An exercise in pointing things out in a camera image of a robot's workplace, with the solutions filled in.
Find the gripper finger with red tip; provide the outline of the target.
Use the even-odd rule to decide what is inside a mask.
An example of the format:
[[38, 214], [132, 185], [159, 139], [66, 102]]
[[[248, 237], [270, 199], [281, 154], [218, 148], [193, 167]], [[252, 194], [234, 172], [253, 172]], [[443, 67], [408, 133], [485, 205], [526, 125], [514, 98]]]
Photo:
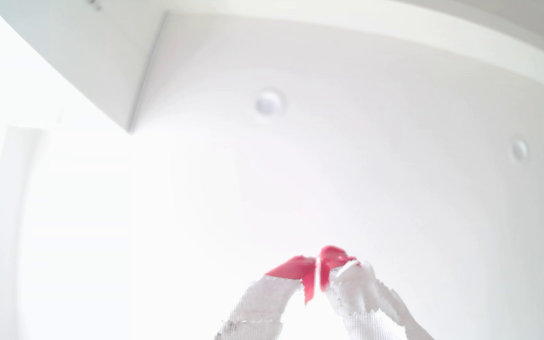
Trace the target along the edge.
[[433, 339], [366, 261], [336, 246], [320, 254], [320, 287], [349, 339]]
[[264, 273], [238, 300], [215, 339], [278, 339], [290, 300], [314, 297], [317, 259], [298, 255]]

